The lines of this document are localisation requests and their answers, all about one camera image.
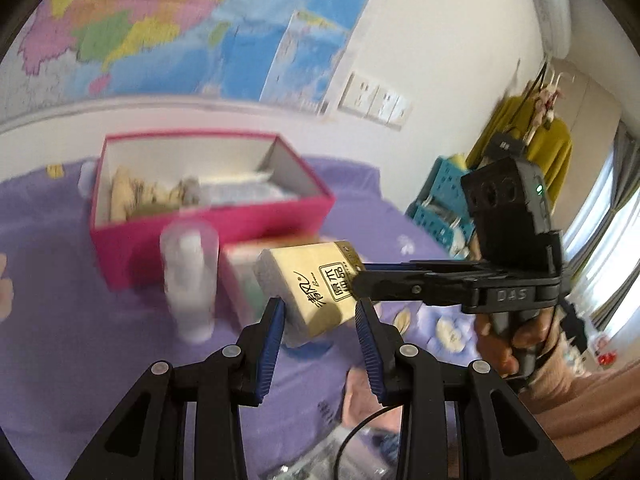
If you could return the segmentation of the pink sleeve forearm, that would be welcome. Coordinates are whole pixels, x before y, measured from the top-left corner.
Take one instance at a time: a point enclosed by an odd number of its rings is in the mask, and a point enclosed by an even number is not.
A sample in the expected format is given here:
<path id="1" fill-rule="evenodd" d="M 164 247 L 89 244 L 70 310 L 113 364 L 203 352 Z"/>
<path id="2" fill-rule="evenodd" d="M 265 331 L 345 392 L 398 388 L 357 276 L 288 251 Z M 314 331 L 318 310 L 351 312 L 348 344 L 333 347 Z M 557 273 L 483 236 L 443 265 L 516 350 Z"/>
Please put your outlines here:
<path id="1" fill-rule="evenodd" d="M 578 376 L 565 361 L 565 339 L 520 394 L 563 457 L 572 462 L 639 434 L 639 362 Z"/>

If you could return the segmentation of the right hand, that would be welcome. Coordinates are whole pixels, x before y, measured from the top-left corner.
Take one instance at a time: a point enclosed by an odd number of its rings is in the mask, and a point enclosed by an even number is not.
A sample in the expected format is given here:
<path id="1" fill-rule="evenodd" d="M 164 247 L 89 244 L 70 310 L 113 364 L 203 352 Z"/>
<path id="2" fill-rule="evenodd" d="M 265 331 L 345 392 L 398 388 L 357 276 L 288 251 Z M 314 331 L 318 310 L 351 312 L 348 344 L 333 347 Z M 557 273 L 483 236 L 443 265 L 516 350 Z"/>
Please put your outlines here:
<path id="1" fill-rule="evenodd" d="M 513 376 L 520 371 L 518 358 L 514 354 L 516 350 L 537 348 L 545 354 L 560 336 L 559 320 L 553 308 L 542 309 L 536 318 L 526 322 L 510 338 L 494 331 L 487 314 L 475 317 L 474 330 L 477 352 L 502 377 Z"/>

